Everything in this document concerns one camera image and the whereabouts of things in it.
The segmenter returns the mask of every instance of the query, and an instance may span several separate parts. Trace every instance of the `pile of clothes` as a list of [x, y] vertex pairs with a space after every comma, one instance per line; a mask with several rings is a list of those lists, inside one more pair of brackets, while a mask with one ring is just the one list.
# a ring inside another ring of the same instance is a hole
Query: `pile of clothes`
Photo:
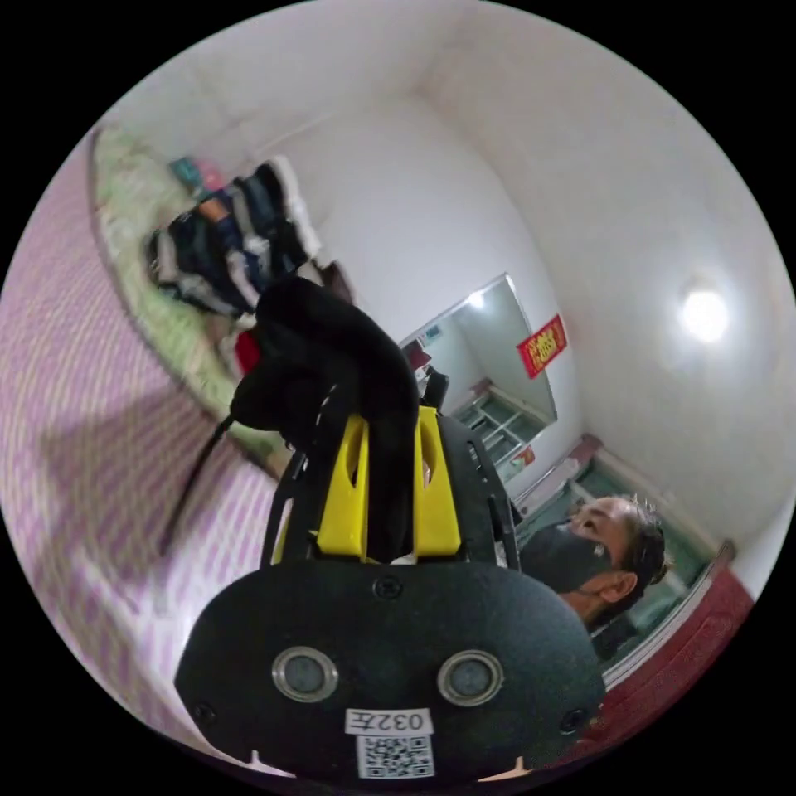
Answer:
[[191, 158], [170, 168], [197, 203], [176, 219], [162, 220], [147, 236], [148, 277], [171, 298], [235, 322], [235, 334], [220, 350], [235, 376], [259, 358], [246, 329], [270, 285], [309, 265], [326, 287], [352, 301], [339, 263], [322, 256], [287, 158], [262, 163], [228, 184], [217, 170]]

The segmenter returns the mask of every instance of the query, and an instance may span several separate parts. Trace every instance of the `man's hair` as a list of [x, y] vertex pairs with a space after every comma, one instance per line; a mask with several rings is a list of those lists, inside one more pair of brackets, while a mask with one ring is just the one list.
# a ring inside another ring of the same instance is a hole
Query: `man's hair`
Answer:
[[612, 619], [633, 608], [644, 596], [648, 586], [659, 583], [672, 562], [666, 552], [666, 541], [663, 538], [663, 523], [655, 506], [638, 495], [621, 495], [633, 506], [629, 514], [628, 525], [630, 540], [623, 559], [617, 569], [633, 572], [638, 578], [636, 585], [628, 595], [603, 609], [591, 624], [591, 630], [604, 627]]

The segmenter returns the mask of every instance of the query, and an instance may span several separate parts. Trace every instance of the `red sign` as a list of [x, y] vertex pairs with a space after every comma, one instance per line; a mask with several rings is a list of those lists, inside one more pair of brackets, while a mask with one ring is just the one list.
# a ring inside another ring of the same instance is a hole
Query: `red sign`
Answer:
[[565, 348], [566, 335], [560, 315], [556, 315], [538, 332], [517, 346], [528, 377], [531, 379], [535, 379]]
[[520, 451], [513, 459], [512, 464], [519, 464], [522, 462], [523, 468], [527, 467], [529, 464], [533, 464], [536, 461], [536, 455], [533, 453], [533, 448], [528, 445], [525, 450]]

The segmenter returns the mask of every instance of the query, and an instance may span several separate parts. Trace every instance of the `black face mask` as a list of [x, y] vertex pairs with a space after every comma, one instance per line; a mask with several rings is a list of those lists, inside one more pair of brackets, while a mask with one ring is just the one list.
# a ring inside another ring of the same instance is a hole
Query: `black face mask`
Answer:
[[595, 575], [613, 569], [605, 545], [578, 536], [569, 522], [540, 528], [520, 551], [520, 566], [559, 595], [579, 591]]

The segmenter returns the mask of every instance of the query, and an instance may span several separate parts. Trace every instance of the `green blanket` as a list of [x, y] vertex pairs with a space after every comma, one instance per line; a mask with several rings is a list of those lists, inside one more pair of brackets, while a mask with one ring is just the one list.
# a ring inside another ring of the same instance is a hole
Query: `green blanket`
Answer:
[[[154, 287], [143, 257], [143, 239], [158, 218], [190, 210], [192, 200], [156, 154], [118, 127], [95, 134], [91, 162], [95, 227], [119, 297], [163, 365], [221, 420], [236, 382], [217, 356], [204, 317]], [[277, 434], [239, 425], [230, 434], [272, 475], [282, 474], [289, 452]]]

